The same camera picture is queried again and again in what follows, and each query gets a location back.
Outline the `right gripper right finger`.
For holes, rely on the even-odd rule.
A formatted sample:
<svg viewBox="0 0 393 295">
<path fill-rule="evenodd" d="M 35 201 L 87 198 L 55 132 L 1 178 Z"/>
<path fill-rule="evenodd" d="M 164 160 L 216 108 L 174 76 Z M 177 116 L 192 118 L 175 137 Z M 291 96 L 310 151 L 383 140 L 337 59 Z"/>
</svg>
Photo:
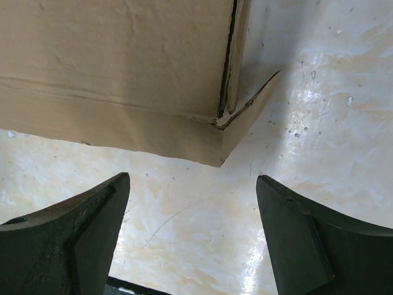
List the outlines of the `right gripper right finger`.
<svg viewBox="0 0 393 295">
<path fill-rule="evenodd" d="M 392 294 L 392 229 L 339 213 L 267 175 L 257 178 L 279 294 Z"/>
</svg>

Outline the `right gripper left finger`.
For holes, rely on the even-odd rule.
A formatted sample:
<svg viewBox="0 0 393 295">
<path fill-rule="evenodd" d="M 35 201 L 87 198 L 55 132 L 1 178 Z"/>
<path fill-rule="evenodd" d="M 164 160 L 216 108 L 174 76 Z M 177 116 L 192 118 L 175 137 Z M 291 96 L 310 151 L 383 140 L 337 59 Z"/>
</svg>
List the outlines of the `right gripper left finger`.
<svg viewBox="0 0 393 295">
<path fill-rule="evenodd" d="M 1 224 L 1 294 L 103 294 L 129 194 L 119 173 Z"/>
</svg>

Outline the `brown cardboard box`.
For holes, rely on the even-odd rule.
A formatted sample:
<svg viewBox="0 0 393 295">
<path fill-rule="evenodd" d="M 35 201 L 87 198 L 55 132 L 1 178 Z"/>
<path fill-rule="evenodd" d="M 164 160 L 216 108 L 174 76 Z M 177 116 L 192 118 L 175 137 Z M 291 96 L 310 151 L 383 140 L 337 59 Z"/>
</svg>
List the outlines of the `brown cardboard box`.
<svg viewBox="0 0 393 295">
<path fill-rule="evenodd" d="M 1 128 L 221 166 L 280 80 L 244 106 L 250 1 L 2 1 Z"/>
</svg>

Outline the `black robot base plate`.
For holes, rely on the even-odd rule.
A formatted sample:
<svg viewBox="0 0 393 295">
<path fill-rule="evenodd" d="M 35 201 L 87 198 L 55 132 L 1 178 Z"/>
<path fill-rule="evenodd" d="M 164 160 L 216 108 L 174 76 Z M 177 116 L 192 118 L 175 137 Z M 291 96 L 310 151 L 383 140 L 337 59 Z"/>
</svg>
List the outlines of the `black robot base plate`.
<svg viewBox="0 0 393 295">
<path fill-rule="evenodd" d="M 117 295 L 117 294 L 139 294 L 139 295 L 153 295 L 153 294 L 164 294 L 161 291 L 151 289 L 145 286 L 137 285 L 127 281 L 119 280 L 114 277 L 108 277 L 104 295 Z"/>
</svg>

